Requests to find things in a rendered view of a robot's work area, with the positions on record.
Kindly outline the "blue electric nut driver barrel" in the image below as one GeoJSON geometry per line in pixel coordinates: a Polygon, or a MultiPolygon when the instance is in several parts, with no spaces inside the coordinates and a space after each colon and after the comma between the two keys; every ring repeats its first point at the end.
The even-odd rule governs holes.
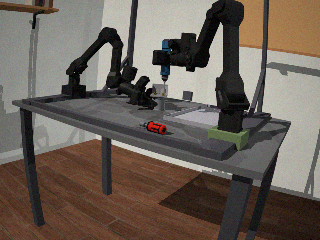
{"type": "MultiPolygon", "coordinates": [[[[164,39],[162,41],[162,50],[167,51],[167,54],[170,54],[171,48],[168,47],[168,41],[170,39],[164,39]]],[[[164,82],[164,88],[162,89],[162,93],[166,93],[165,89],[165,82],[168,80],[168,76],[170,75],[170,63],[168,63],[166,66],[161,66],[161,72],[160,75],[162,75],[162,80],[164,82]]]]}

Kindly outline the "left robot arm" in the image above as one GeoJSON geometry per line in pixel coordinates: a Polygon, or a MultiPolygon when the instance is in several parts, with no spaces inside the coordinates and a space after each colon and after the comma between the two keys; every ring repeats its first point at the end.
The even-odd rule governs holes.
{"type": "Polygon", "coordinates": [[[170,39],[170,54],[181,52],[178,63],[186,71],[207,66],[209,48],[220,22],[223,25],[223,72],[216,78],[217,107],[221,109],[218,130],[239,133],[243,130],[244,110],[250,103],[239,74],[239,26],[244,18],[244,6],[235,0],[218,0],[206,12],[206,19],[196,41],[195,33],[181,33],[181,39],[170,39]],[[229,106],[230,105],[230,106],[229,106]]]}

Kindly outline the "white shallow rectangular tray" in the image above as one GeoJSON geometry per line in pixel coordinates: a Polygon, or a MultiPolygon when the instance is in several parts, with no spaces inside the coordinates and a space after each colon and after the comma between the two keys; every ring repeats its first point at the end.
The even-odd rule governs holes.
{"type": "Polygon", "coordinates": [[[206,104],[164,115],[163,119],[172,122],[210,129],[218,125],[220,112],[221,109],[219,109],[217,106],[206,104]]]}

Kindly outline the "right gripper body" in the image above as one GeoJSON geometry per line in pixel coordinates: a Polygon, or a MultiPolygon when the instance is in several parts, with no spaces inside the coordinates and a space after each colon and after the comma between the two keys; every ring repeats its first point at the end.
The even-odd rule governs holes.
{"type": "Polygon", "coordinates": [[[141,88],[140,90],[136,90],[133,85],[131,84],[127,90],[127,95],[130,98],[130,104],[137,105],[135,101],[139,101],[141,93],[145,92],[146,95],[149,97],[151,93],[152,88],[148,88],[145,92],[145,88],[141,88]]]}

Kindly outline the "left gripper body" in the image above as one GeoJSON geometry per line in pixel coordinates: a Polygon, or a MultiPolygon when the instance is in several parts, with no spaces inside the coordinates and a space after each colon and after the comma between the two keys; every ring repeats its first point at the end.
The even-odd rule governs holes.
{"type": "Polygon", "coordinates": [[[171,66],[181,66],[178,63],[178,55],[181,52],[176,52],[175,54],[167,54],[165,55],[165,52],[163,50],[154,50],[153,51],[153,58],[152,58],[152,64],[163,66],[164,64],[170,63],[171,66]]]}

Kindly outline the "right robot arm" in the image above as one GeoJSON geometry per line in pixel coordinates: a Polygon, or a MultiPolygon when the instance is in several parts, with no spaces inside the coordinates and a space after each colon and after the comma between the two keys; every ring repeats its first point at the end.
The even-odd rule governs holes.
{"type": "MultiPolygon", "coordinates": [[[[70,64],[69,68],[66,70],[66,75],[69,75],[69,82],[67,86],[81,86],[79,74],[82,74],[82,72],[88,67],[87,62],[90,60],[90,58],[107,42],[112,45],[113,49],[111,68],[107,76],[106,85],[110,89],[118,88],[116,90],[117,95],[121,95],[122,93],[127,95],[127,90],[131,85],[129,82],[134,81],[138,69],[124,65],[121,74],[120,67],[123,42],[121,41],[117,30],[109,27],[104,27],[99,33],[97,40],[85,51],[81,57],[75,59],[70,64]]],[[[148,82],[150,82],[149,77],[141,76],[136,84],[133,84],[133,87],[136,90],[140,90],[141,88],[146,89],[145,86],[148,84],[148,82]]]]}

